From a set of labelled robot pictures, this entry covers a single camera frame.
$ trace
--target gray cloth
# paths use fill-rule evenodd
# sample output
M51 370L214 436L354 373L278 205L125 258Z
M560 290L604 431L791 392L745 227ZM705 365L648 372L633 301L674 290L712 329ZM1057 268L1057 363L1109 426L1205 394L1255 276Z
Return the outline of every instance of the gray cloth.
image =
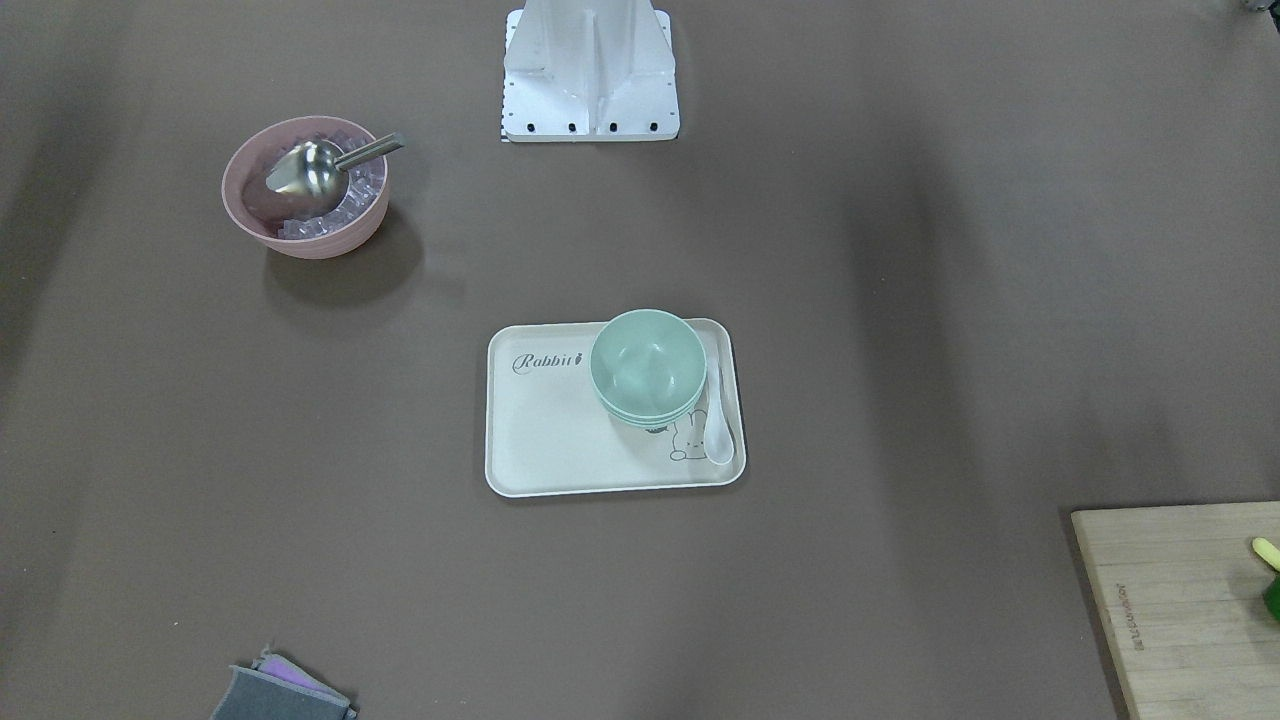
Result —
M273 659L276 664L283 660L279 656ZM255 662L255 667L261 664L262 659ZM351 701L326 685L303 687L259 670L232 666L232 684L210 720L355 720L355 717L356 711L351 708Z

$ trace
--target white metal bracket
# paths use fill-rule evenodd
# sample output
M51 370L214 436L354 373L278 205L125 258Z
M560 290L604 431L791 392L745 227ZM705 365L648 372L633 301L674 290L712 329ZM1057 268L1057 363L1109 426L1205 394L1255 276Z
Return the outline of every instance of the white metal bracket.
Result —
M527 0L507 15L502 138L635 142L680 132L671 17L649 0Z

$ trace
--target pink bowl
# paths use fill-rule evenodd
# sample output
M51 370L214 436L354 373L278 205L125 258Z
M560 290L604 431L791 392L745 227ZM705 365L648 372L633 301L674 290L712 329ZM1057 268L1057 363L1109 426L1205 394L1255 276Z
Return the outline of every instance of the pink bowl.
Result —
M298 137L307 137L317 132L330 136L338 131L365 142L374 140L371 132L351 120L326 115L307 115L275 123L244 141L244 145L241 145L239 150L232 155L230 161L227 163L227 170L223 172L223 206L227 208L227 214L242 231L253 236L262 245L293 258L321 260L335 258L364 245L378 229L378 225L383 224L383 218L387 217L387 205L390 201L390 195L387 192L387 182L390 178L387 177L385 156L370 160L370 163L381 163L383 176L387 177L372 205L351 223L319 237L280 240L275 237L275 232L266 223L251 215L241 200L241 191L243 191L250 176L257 172L262 164L270 161L271 156L278 154L282 147L293 145Z

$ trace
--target mint green bowl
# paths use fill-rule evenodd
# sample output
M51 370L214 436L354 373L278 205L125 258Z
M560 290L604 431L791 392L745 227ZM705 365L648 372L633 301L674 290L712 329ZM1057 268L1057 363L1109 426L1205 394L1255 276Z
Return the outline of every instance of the mint green bowl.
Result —
M662 310L609 320L591 345L591 384L604 407L636 427L687 413L707 383L707 351L689 323Z

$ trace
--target bowl rim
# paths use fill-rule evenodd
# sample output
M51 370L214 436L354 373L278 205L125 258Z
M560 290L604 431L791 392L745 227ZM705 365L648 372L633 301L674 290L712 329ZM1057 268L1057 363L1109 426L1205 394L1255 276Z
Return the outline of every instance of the bowl rim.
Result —
M637 415L635 413L627 413L626 410L622 410L621 407L618 407L617 405L614 405L613 402L611 402L604 396L604 393L600 392L599 383L595 382L595 373L591 372L591 368L595 364L595 357L596 357L595 348L596 348L596 343L600 340L600 336L604 334L604 332L608 331L611 327L616 327L614 323L617 323L618 320L622 320L623 318L634 316L634 315L637 315L637 314L657 314L659 316L666 316L666 318L669 318L672 320L676 320L681 325L684 325L685 331L689 332L692 336L694 341L698 343L698 352L699 352L699 355L703 359L701 360L703 373L701 373L701 377L698 380L698 388L691 393L691 396L687 400L685 400L684 402L681 402L680 410L673 410L671 413L659 413L657 415ZM662 421L663 419L667 419L666 424L669 424L671 420L675 420L680 415L690 411L690 409L692 407L692 405L695 405L698 402L698 398L701 397L703 391L707 388L707 346L704 346L703 345L703 340L700 337L698 337L698 331L695 331L694 327L689 324L689 320L685 320L680 315L668 313L666 310L658 310L657 307L636 307L635 310L627 310L626 313L622 313L621 315L614 316L608 323L604 323L604 327L600 328L600 331L598 333L595 333L595 340L591 341L591 351L588 355L588 374L591 375L591 388L595 391L595 397L598 397L600 400L600 402L604 404L604 407L611 414L618 416L620 420L627 423L627 418L630 418L632 420L641 421L641 423L658 423L658 421Z
M358 214L355 218L352 218L349 223L347 223L346 225L342 225L340 228L338 228L338 229L335 229L333 232L326 232L326 233L319 234L316 237L303 237L303 238L297 238L297 240L288 240L288 238L283 238L283 237L275 237L275 236L264 234L264 233L261 233L261 232L259 232L259 231L256 231L256 229L253 229L251 227L247 227L243 222L241 222L241 219L236 217L236 213L232 211L232 205L230 205L230 201L228 200L227 182L228 182L228 176L230 174L230 170L232 170L232 164L236 163L237 158L239 158L239 155L242 152L244 152L244 150L248 149L248 146L252 145L253 141L259 140L261 136L264 136L264 135L266 135L266 133L269 133L269 132L271 132L274 129L282 128L284 126L289 126L289 124L293 124L293 123L300 123L300 122L303 122L303 120L338 120L339 123L346 123L348 126L352 126L352 127L357 128L360 132L365 133L370 138L378 137L372 132L370 132L369 128L366 128L365 126L362 126L362 124L360 124L360 123L357 123L355 120L348 120L347 118L339 118L337 115L298 115L297 118L289 118L287 120L280 120L278 123L271 123L270 126L266 126L265 128L257 131L256 133L253 133L252 136L250 136L248 140L246 140L244 142L242 142L241 146L237 147L234 152L232 152L230 159L227 160L227 167L223 168L223 178L221 178L223 210L225 210L227 211L227 217L230 218L233 223L236 223L236 227L238 227L239 229L247 232L248 234L251 234L255 240L257 240L260 242L264 242L264 243L265 242L274 242L274 243L280 243L280 245L305 246L305 245L315 243L315 242L321 241L321 240L333 241L338 233L340 233L342 231L344 231L347 228L351 228L351 227L356 225L356 223L358 223L366 215L369 215L369 213L374 209L374 206L378 205L378 201L381 200L385 196L385 193L387 193L387 183L390 181L390 164L387 161L387 156L384 155L381 158L376 158L375 159L378 161L381 161L381 164L383 164L383 187L378 191L378 195L374 197L374 201L370 202L369 206L365 208L365 210L361 214Z

